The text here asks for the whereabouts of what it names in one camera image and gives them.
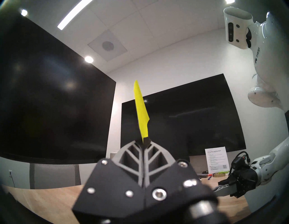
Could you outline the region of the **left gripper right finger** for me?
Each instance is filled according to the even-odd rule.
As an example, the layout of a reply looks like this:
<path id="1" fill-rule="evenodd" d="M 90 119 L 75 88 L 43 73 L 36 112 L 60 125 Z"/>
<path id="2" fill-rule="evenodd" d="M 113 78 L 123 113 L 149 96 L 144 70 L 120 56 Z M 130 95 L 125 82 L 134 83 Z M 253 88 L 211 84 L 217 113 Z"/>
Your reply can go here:
<path id="1" fill-rule="evenodd" d="M 218 224 L 218 200 L 188 161 L 144 138 L 144 224 Z"/>

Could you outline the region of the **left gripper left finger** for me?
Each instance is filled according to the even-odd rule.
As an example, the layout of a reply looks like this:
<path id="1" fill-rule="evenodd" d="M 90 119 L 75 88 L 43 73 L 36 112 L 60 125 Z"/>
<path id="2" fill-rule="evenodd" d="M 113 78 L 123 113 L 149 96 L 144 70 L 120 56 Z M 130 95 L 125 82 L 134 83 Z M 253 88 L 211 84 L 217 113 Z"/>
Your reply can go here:
<path id="1" fill-rule="evenodd" d="M 80 224 L 113 222 L 145 209 L 142 159 L 141 147 L 132 141 L 96 163 L 72 208 Z"/>

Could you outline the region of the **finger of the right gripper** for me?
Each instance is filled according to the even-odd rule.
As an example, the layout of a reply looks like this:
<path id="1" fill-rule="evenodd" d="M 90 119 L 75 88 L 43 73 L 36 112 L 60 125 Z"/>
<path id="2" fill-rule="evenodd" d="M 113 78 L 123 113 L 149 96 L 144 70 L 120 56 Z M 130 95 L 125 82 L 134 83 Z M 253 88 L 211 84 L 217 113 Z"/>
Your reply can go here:
<path id="1" fill-rule="evenodd" d="M 228 195 L 233 195 L 235 194 L 235 184 L 229 185 L 220 185 L 215 187 L 215 189 L 213 189 L 214 194 L 217 197 L 225 197 Z"/>

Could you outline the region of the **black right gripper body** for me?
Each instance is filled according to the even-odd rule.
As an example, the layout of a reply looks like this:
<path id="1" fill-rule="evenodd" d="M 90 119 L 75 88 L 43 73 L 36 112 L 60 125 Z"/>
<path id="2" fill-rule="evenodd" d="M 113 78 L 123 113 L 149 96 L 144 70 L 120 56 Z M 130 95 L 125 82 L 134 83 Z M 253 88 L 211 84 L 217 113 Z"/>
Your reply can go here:
<path id="1" fill-rule="evenodd" d="M 235 185 L 236 191 L 230 193 L 230 197 L 239 198 L 256 188 L 258 175 L 245 160 L 244 156 L 236 156 L 231 163 L 228 184 L 229 186 Z"/>

